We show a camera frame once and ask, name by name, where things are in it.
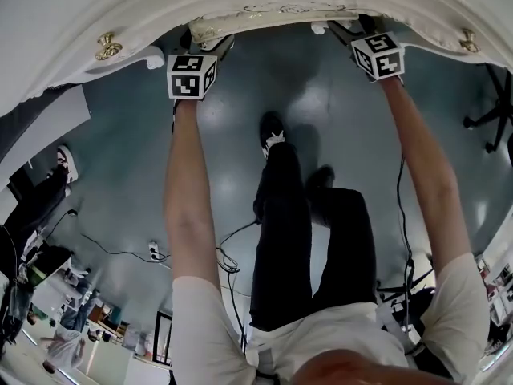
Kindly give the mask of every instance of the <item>electrical outlet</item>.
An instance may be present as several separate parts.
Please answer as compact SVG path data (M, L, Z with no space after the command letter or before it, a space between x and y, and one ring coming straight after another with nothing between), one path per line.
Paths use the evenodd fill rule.
M152 261L159 261L161 259L160 253L159 253L159 245L155 241L150 241L150 243L147 245L147 247L150 250L150 258Z

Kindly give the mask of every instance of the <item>gold drawer knob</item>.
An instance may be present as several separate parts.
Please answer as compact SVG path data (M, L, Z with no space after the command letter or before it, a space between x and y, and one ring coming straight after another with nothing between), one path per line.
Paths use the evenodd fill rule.
M111 31L99 36L98 44L103 46L103 50L100 50L96 53L95 57L97 60L107 60L110 57L117 55L123 49L121 44L112 42L113 38L114 33Z
M481 49L479 46L474 43L475 39L475 33L472 30L469 29L462 29L463 35L465 36L464 40L459 40L459 44L461 47L463 47L465 50L469 51L470 53L479 53Z

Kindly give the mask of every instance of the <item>wire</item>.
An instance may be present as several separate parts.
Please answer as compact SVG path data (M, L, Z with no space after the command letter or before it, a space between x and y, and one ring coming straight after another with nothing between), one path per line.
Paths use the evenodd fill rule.
M230 277L232 276L232 274L238 274L240 272L240 268L239 268L239 264L237 263L237 261L235 261L233 258L228 256L226 254L226 252L223 250L223 244L226 241L228 241L231 237L233 237L235 234L239 233L240 231L242 231L244 229L251 227L252 225L256 224L256 222L257 222L257 220L254 220L254 221L250 222L249 224L243 225L239 229L236 229L235 231L230 233L223 241L221 241L221 243L217 247L217 249L223 255L223 261L219 261L219 259L218 259L217 264L227 274L228 288L230 289L230 297L232 298L233 310L235 311L237 323L239 324L239 328L240 328L240 348L244 352L244 354L246 353L246 347L248 346L248 339L246 338L246 333L244 332L244 326L242 325L242 321L240 320L239 312L237 311L237 307L235 305L234 292L238 292L238 291L234 290L235 280L233 281L233 286L232 286L232 281L230 280ZM245 297L251 298L249 295L245 295L242 293L239 293L239 294L244 295Z
M163 257L160 258L159 260L149 261L149 260L145 260L144 258L142 258L139 255L137 255L138 253L133 253L133 252L130 252L130 251L119 251L118 253L112 253L112 252L107 251L106 249L104 249L99 242L97 242L96 240L93 240L92 238L88 237L86 234L80 234L80 235L82 235L82 237L86 238L87 240L89 240L91 242L94 242L99 248L101 248L105 253L108 253L109 255L122 255L122 254L133 255L134 257L140 259L141 261L147 262L148 264L162 264L168 257L170 257L169 255L160 254L160 255L163 255Z
M7 235L9 236L9 239L10 239L10 243L12 244L13 246L13 250L14 250L14 277L13 277L13 291L14 291L14 308L17 310L18 309L18 284L16 283L16 277L18 276L18 251L16 251L16 245L14 245L14 241L13 241L13 238L12 236L10 235L9 233L9 230L4 226L2 225L2 228L4 228L4 230L6 231ZM11 315L11 321L14 321L14 316Z
M54 228L50 231L50 233L46 236L45 239L48 239L50 238L50 235L54 233L55 229L57 228L57 225L59 225L59 222L61 222L63 220L63 218L68 214L68 212L66 211L62 217L59 218L59 220L55 223L54 225Z
M404 163L405 163L405 157L404 154L402 154L401 157L401 165L399 167L399 175L398 175L398 183L396 186L396 192L397 192L397 198L398 198L398 207L401 211L402 215L402 230L401 227L399 228L401 230L401 237L403 238L403 243L406 248L406 264L404 267L404 286L405 286L405 327L406 327L406 333L408 334L408 326L410 325L410 291L411 291L411 285L413 282L413 276L414 276L414 270L415 265L413 262L413 253L411 251L410 242L408 241L408 234L406 233L406 214L404 212L404 209L402 208L402 201L401 201L401 179L402 179L402 172L404 170ZM410 273L408 274L408 266L411 267Z
M10 239L10 243L13 246L13 251L14 251L14 278L16 278L18 276L18 252L16 251L16 245L14 245L14 241L13 241L12 236L9 233L9 230L4 225L2 225L2 228L6 231L7 236Z
M221 288L224 288L225 290L229 290L230 288L228 286L224 286L223 284L220 285ZM243 292L233 290L234 293L239 294L241 297L251 298L251 295L247 295Z

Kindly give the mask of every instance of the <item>white sole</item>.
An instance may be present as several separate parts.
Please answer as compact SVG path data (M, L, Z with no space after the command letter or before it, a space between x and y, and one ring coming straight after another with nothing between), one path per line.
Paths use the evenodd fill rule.
M65 145L59 145L57 149L60 150L60 152L64 154L64 156L66 157L68 169L68 182L71 183L73 181L77 181L79 178L79 172L77 171L75 161L73 160L73 156L71 155L70 149Z

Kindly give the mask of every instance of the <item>gray floor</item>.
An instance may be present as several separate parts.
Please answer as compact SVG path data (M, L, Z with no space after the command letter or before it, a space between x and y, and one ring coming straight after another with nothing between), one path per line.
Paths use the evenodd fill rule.
M173 39L168 36L163 44L169 48ZM404 247L395 186L401 150L380 87L367 81L348 54L331 34L315 35L308 25L236 37L199 114L216 235L220 239L253 219L252 199L265 164L258 122L265 111L276 110L290 127L304 176L317 164L331 164L337 187L363 193L376 241L378 276L400 282ZM465 115L478 117L493 107L486 71L409 48L405 83L458 174L471 240L480 252L513 201L513 188L508 187L513 172L504 144L493 155L483 151L496 124L474 131L461 124ZM84 89L91 121L63 138L74 153L80 178L52 221L70 207L79 211L79 217L65 218L55 240L96 271L103 296L123 308L123 319L150 327L158 308L171 307L168 270L133 257L107 256L80 233L112 251L146 253L150 240L167 251L161 201L172 105L165 67L149 71L138 63ZM42 178L54 155L55 146L50 146L33 159L34 180ZM429 243L407 170L402 199L410 244L427 252ZM236 284L245 293L250 292L259 232L253 226L225 246L240 264ZM314 227L314 288L328 238L327 230ZM359 266L364 265L341 264L341 269Z

